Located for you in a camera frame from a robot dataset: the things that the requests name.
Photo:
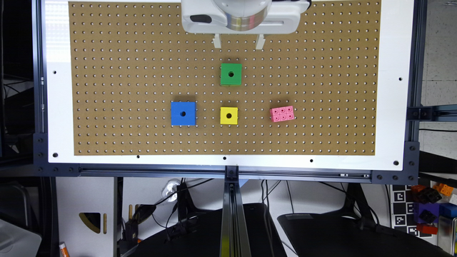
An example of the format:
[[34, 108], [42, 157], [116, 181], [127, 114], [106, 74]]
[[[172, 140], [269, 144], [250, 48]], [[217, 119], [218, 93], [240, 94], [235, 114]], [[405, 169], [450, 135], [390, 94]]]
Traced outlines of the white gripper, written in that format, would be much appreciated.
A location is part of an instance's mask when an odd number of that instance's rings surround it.
[[258, 34], [256, 50], [262, 50], [264, 34], [294, 32], [309, 7], [308, 0], [182, 0], [181, 23], [187, 32], [214, 34], [216, 49], [220, 34]]

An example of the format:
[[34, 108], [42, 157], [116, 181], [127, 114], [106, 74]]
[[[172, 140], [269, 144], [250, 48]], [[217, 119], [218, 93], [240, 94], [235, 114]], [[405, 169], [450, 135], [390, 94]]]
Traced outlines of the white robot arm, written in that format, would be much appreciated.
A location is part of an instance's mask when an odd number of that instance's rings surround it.
[[294, 32], [310, 6], [310, 0], [182, 0], [181, 23], [189, 33], [212, 34], [217, 49], [222, 34], [255, 34], [260, 50], [266, 35]]

